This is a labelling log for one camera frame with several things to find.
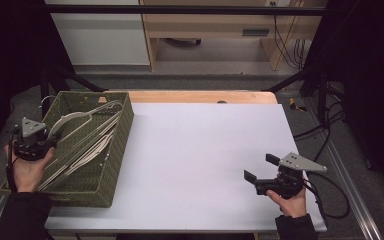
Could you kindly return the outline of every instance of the sleeve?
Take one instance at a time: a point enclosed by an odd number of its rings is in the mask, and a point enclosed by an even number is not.
[[[45,222],[52,201],[41,193],[13,193],[0,219],[1,239],[46,239]]]
[[[318,239],[309,214],[299,218],[280,216],[276,218],[276,226],[281,240]]]

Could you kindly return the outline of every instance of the white table surface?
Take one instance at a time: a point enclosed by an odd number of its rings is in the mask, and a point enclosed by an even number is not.
[[[261,232],[279,207],[244,180],[273,179],[266,153],[298,153],[279,104],[133,103],[135,113],[110,208],[55,207],[50,230]],[[326,226],[307,191],[317,231]]]

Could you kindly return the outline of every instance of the hand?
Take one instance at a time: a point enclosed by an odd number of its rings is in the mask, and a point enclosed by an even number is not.
[[[5,152],[8,156],[8,145]],[[26,161],[12,154],[14,169],[14,181],[18,192],[34,192],[42,181],[45,167],[54,158],[54,148],[50,148],[43,159],[37,161]]]
[[[280,206],[285,217],[291,216],[292,218],[303,217],[307,215],[305,188],[290,199],[283,199],[279,194],[272,190],[266,192],[267,196]]]

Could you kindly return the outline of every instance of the woven basket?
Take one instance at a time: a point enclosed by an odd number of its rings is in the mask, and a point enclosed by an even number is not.
[[[46,168],[43,180],[48,179],[62,166],[72,161],[76,154],[78,155],[79,152],[84,151],[85,148],[93,144],[93,138],[96,139],[98,135],[95,130],[114,116],[114,112],[121,110],[113,137],[105,149],[92,161],[80,167],[60,183],[42,191],[53,200],[54,206],[105,208],[112,205],[134,114],[129,94],[126,92],[63,91],[58,94],[43,119],[43,122],[51,128],[61,116],[73,112],[88,112],[115,100],[121,101],[122,106],[95,113],[89,122],[87,122],[87,117],[83,117],[70,120],[64,124],[62,136],[72,134],[58,143],[54,154],[56,161]],[[9,191],[6,183],[2,185],[0,190]]]

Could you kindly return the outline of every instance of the wicker basket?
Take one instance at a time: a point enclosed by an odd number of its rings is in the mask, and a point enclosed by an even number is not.
[[[91,121],[82,117],[64,124],[61,140],[55,149],[55,159],[45,170],[43,180],[48,179],[62,166],[72,161],[79,152],[93,144],[102,124],[120,112],[112,139],[103,151],[92,161],[80,167],[56,185],[42,192],[47,194],[54,206],[110,207],[114,197],[124,150],[133,122],[133,110],[129,94],[126,92],[60,92],[46,114],[43,122],[51,128],[61,116],[73,112],[88,112],[111,101],[121,101],[121,105],[95,113]],[[6,183],[2,191],[9,191]]]

